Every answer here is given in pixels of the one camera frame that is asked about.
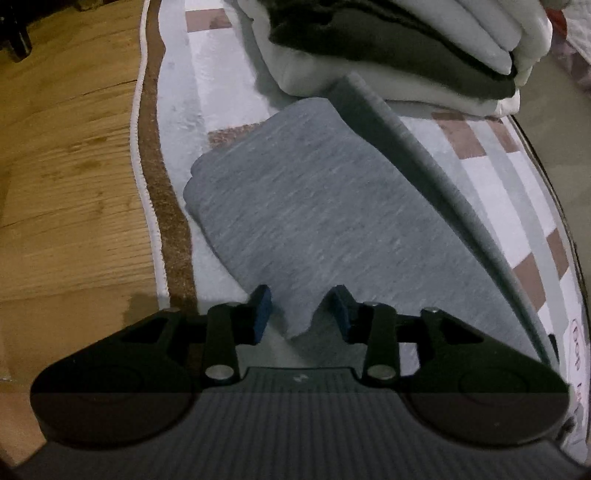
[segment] metal screw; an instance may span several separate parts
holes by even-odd
[[[205,374],[211,380],[224,381],[228,380],[234,374],[234,369],[229,365],[212,365],[207,367]]]
[[[368,375],[376,380],[388,381],[396,378],[396,370],[389,365],[372,365],[368,368]]]

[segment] folded clothes stack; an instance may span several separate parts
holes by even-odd
[[[519,110],[567,0],[238,0],[280,88],[321,94],[356,71],[386,100],[469,115]]]

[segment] rug border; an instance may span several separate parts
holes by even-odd
[[[168,293],[168,281],[162,256],[162,237],[160,235],[160,226],[158,218],[148,193],[147,182],[144,177],[144,171],[139,154],[139,105],[144,91],[144,80],[146,68],[148,66],[148,40],[146,38],[146,23],[148,18],[148,8],[151,0],[144,0],[142,15],[139,24],[139,48],[141,60],[139,63],[138,79],[135,84],[134,98],[131,108],[131,123],[129,126],[129,147],[131,151],[131,165],[134,170],[135,184],[138,189],[139,198],[144,208],[146,223],[150,234],[150,247],[152,250],[152,263],[154,264],[154,277],[156,280],[156,295],[158,297],[158,306],[161,309],[170,307],[170,295]]]

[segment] ribbed rubber surface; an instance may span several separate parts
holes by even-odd
[[[583,468],[549,442],[505,450],[432,432],[396,393],[348,369],[250,369],[205,392],[175,428],[141,445],[91,452],[55,443],[19,468],[63,480],[575,480]]]

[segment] wooden floor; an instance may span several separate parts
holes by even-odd
[[[68,9],[0,51],[0,451],[43,438],[28,406],[48,364],[157,310],[129,161],[141,0]]]

